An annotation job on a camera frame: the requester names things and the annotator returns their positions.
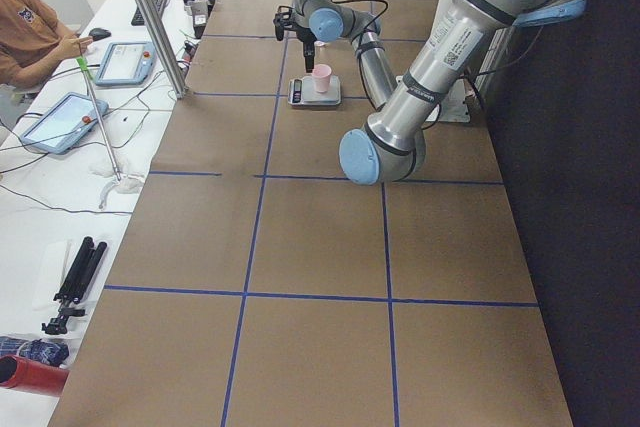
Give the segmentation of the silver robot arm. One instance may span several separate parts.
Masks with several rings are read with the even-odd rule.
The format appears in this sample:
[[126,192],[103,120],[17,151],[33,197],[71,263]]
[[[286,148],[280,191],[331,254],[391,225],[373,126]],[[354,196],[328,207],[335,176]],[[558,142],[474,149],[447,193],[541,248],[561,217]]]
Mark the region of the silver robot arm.
[[422,126],[461,77],[480,44],[508,27],[542,26],[579,17],[587,0],[452,0],[402,77],[390,68],[380,28],[367,12],[334,0],[293,0],[278,11],[275,30],[296,32],[312,69],[317,41],[346,38],[359,62],[374,111],[363,126],[344,134],[339,163],[358,185],[398,181],[426,157]]

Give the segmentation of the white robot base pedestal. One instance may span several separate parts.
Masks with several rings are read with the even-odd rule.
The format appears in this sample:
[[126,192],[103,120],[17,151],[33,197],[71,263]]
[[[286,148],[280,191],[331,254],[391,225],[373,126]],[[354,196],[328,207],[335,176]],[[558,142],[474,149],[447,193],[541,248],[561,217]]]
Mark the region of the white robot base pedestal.
[[454,1],[438,0],[429,37],[386,104],[385,114],[400,132],[469,120],[466,89],[458,78],[462,67],[443,63],[457,32],[465,27],[457,17]]

